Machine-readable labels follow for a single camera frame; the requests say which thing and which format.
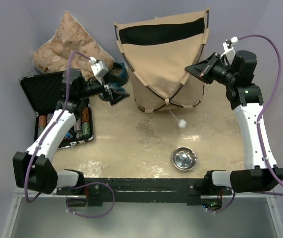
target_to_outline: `laundry hamper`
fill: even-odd
[[[197,63],[207,41],[209,9],[129,24],[115,23],[138,108],[146,113],[192,108],[204,83],[184,69]]]

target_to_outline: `white cotton ball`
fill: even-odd
[[[181,119],[181,120],[179,121],[178,126],[179,126],[180,128],[182,128],[182,129],[186,128],[186,121],[183,120],[183,119]]]

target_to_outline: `beige tabletop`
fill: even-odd
[[[58,150],[56,170],[80,170],[86,177],[200,178],[207,170],[240,170],[244,151],[240,128],[226,89],[217,83],[206,86],[203,102],[193,109],[173,112],[187,122],[181,129],[169,111],[145,114],[131,94],[111,107],[98,97],[91,99],[95,139]],[[183,172],[171,161],[179,146],[197,155],[193,170]]]

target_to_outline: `shiny silver bowl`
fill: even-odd
[[[196,154],[188,147],[178,147],[172,154],[172,161],[180,170],[191,170],[196,164]]]

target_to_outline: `open case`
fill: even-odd
[[[39,116],[47,116],[47,114],[53,113],[57,102],[61,98],[60,94],[63,73],[64,71],[39,74],[20,79],[20,85],[37,115],[34,141],[36,141],[38,138]],[[85,137],[73,136],[72,138],[65,138],[61,142],[59,148],[73,147],[76,144],[83,144],[94,139],[92,110],[89,104],[87,105],[87,108],[89,112],[89,133]]]

